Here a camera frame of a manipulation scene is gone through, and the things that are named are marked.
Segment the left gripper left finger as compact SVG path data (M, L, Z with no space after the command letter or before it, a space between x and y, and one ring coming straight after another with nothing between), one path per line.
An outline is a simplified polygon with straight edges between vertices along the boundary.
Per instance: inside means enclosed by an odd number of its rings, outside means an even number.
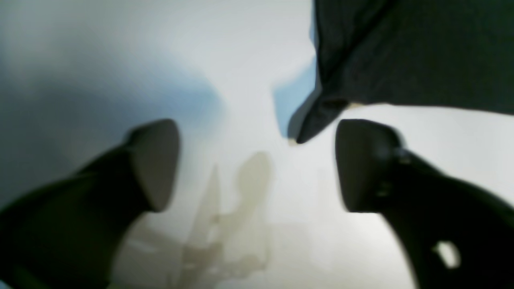
M1 281L12 289L106 289L132 223L166 209L179 154L175 121L146 123L66 179L2 209Z

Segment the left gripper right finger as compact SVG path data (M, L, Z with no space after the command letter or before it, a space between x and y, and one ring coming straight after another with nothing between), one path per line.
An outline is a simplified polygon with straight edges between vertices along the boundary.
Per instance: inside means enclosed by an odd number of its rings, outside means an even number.
M349 212L382 215L420 289L512 289L513 207L440 172L392 127L341 120L335 159Z

